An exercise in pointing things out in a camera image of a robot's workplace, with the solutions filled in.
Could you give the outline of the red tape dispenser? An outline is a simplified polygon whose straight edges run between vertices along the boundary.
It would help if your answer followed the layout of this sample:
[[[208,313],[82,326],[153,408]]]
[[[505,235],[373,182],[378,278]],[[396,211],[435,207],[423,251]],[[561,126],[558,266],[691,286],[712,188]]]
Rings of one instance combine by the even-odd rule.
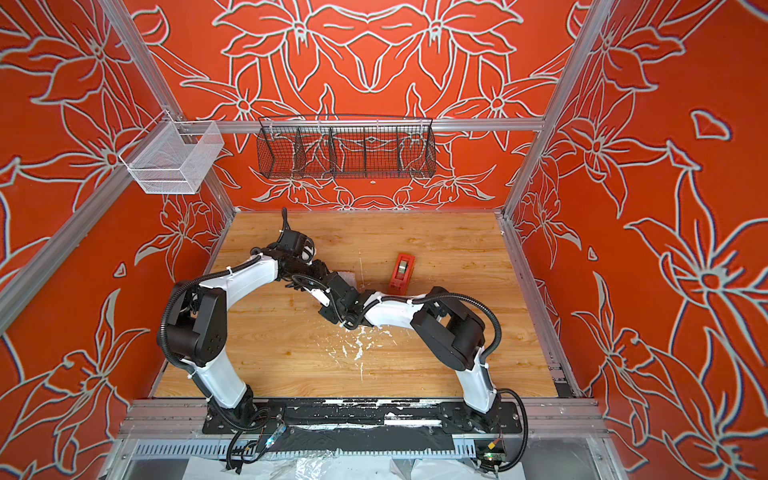
[[[406,295],[414,271],[415,257],[399,253],[388,286],[390,295]]]

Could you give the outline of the clear bubble wrap sheet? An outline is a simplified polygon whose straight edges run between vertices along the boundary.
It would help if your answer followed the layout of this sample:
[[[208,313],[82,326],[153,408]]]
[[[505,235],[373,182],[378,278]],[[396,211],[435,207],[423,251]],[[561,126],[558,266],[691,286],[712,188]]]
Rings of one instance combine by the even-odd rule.
[[[366,284],[361,274],[354,271],[338,271],[338,275],[357,291],[362,292],[366,289]]]

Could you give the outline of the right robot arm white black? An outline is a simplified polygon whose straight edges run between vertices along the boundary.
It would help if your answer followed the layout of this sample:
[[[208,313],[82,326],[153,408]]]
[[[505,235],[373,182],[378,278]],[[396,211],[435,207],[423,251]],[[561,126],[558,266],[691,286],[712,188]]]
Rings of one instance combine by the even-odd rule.
[[[482,302],[436,286],[425,295],[405,296],[380,291],[359,291],[336,274],[320,280],[303,274],[291,276],[288,286],[311,294],[320,304],[319,314],[348,330],[398,327],[414,331],[443,365],[456,373],[463,405],[449,423],[464,431],[504,432],[498,410],[505,395],[514,399],[522,440],[517,451],[495,459],[490,446],[475,465],[483,472],[503,472],[522,461],[529,439],[527,411],[520,395],[494,385],[488,358],[500,346],[502,327]]]

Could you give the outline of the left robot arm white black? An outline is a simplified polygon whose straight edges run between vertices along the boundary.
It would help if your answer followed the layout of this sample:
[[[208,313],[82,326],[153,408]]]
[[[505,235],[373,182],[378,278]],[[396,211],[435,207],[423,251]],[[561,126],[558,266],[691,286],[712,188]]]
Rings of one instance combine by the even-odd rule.
[[[157,334],[168,363],[188,374],[211,411],[234,430],[253,431],[268,414],[256,409],[251,387],[238,376],[226,353],[229,308],[276,281],[317,292],[325,306],[331,302],[330,288],[321,281],[328,270],[313,261],[313,241],[290,227],[286,209],[281,215],[277,240],[264,249],[253,248],[245,262],[177,283]]]

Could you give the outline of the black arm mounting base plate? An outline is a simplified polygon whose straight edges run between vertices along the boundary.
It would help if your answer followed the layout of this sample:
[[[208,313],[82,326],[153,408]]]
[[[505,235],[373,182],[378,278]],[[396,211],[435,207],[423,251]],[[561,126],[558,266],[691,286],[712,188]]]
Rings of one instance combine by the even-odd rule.
[[[432,428],[453,434],[521,434],[522,415],[513,402],[495,401],[479,413],[460,399],[270,398],[254,406],[269,411],[269,428],[283,421],[306,429],[368,427]]]

